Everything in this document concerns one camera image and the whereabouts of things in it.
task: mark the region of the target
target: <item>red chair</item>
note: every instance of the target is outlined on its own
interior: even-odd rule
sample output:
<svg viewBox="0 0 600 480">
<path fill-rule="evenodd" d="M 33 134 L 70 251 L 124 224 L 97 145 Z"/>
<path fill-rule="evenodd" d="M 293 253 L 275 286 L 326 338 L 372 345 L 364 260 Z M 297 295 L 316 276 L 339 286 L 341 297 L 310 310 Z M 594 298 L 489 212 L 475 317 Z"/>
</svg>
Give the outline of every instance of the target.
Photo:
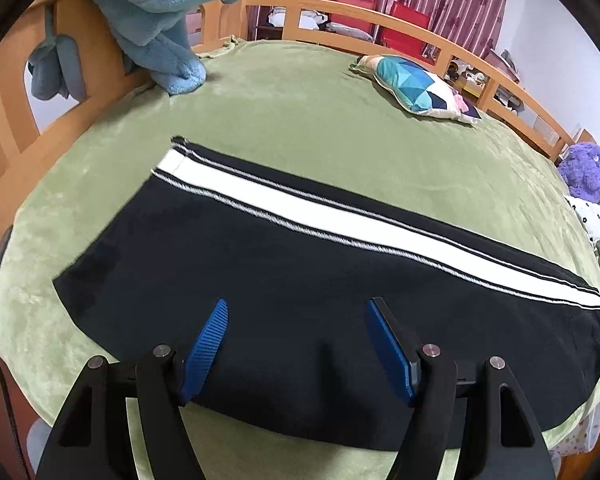
<svg viewBox="0 0 600 480">
<path fill-rule="evenodd" d="M 391 6 L 389 15 L 394 18 L 399 18 L 404 22 L 413 23 L 413 25 L 422 28 L 429 28 L 429 16 L 418 12 L 417 10 L 413 10 L 400 2 L 394 2 Z M 424 61 L 428 64 L 434 63 L 432 60 L 422 55 L 425 46 L 424 41 L 398 32 L 397 30 L 384 28 L 380 35 L 380 43 L 392 50 L 397 50 L 398 52 L 411 56 L 417 60 Z"/>
<path fill-rule="evenodd" d="M 334 2 L 339 2 L 341 4 L 349 4 L 355 5 L 357 7 L 362 7 L 363 9 L 374 10 L 376 8 L 375 2 L 370 2 L 368 0 L 333 0 Z M 371 34 L 371 27 L 373 27 L 373 23 L 366 22 L 365 20 L 360 20 L 358 18 L 352 18 L 350 16 L 343 16 L 342 14 L 332 14 L 331 21 L 333 23 L 339 23 L 341 25 L 346 25 L 347 27 L 359 28 L 360 30 L 364 30 L 367 34 Z"/>
</svg>

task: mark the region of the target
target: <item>green bedspread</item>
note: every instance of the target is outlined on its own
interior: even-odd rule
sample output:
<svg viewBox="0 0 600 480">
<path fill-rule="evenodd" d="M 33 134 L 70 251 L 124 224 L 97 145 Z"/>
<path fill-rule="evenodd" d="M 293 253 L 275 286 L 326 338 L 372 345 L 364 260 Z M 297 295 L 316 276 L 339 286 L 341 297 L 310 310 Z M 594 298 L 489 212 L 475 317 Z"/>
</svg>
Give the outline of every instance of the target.
<svg viewBox="0 0 600 480">
<path fill-rule="evenodd" d="M 415 210 L 538 254 L 600 290 L 584 229 L 551 162 L 505 125 L 405 113 L 348 71 L 353 56 L 285 41 L 232 44 L 204 60 L 207 83 L 169 98 L 136 91 L 86 132 L 20 208 L 0 270 L 0 355 L 52 424 L 87 359 L 103 351 L 52 286 L 160 161 L 171 136 Z M 549 446 L 600 400 L 545 433 Z M 383 479 L 394 453 L 289 438 L 190 404 L 182 410 L 209 480 Z M 151 478 L 129 401 L 140 478 Z M 441 478 L 452 478 L 448 452 Z"/>
</svg>

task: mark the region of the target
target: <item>silver screw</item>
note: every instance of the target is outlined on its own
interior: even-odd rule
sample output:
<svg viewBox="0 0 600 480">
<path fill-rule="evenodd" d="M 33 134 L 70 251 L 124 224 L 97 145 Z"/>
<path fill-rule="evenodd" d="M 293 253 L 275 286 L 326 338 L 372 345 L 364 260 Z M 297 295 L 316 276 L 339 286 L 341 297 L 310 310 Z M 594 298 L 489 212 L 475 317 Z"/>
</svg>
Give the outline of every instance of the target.
<svg viewBox="0 0 600 480">
<path fill-rule="evenodd" d="M 154 348 L 154 355 L 156 357 L 165 357 L 169 355 L 169 352 L 171 352 L 171 348 L 169 345 L 158 345 Z"/>
<path fill-rule="evenodd" d="M 438 357 L 440 355 L 440 347 L 431 343 L 424 345 L 422 351 L 424 355 L 428 355 L 429 357 Z"/>
<path fill-rule="evenodd" d="M 497 355 L 494 355 L 491 359 L 489 359 L 489 364 L 496 368 L 496 370 L 502 370 L 506 366 L 504 359 L 502 357 L 498 357 Z"/>
<path fill-rule="evenodd" d="M 104 364 L 104 357 L 101 355 L 94 355 L 91 359 L 87 361 L 87 366 L 91 368 L 91 370 L 96 370 L 100 368 Z"/>
</svg>

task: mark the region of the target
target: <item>colorful pillow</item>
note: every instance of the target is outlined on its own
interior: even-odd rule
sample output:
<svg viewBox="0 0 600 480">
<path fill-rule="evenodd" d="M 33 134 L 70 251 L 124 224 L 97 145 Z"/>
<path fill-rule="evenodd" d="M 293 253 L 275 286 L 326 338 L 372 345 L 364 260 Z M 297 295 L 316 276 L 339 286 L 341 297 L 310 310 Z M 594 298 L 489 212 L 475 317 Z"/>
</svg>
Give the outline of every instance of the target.
<svg viewBox="0 0 600 480">
<path fill-rule="evenodd" d="M 480 121 L 480 114 L 472 104 L 465 102 L 466 106 L 461 108 L 448 84 L 409 59 L 363 56 L 350 69 L 373 76 L 380 86 L 394 95 L 400 106 L 412 114 L 468 124 Z"/>
</svg>

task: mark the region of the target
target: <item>purple stuffed animal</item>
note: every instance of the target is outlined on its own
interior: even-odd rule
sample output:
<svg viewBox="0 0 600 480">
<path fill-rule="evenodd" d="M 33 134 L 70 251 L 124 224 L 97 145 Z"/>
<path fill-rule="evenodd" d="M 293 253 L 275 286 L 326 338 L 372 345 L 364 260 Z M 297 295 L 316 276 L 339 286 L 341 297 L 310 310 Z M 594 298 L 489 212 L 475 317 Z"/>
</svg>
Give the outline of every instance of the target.
<svg viewBox="0 0 600 480">
<path fill-rule="evenodd" d="M 571 196 L 597 204 L 600 202 L 600 146 L 595 142 L 574 144 L 558 166 L 558 173 Z"/>
</svg>

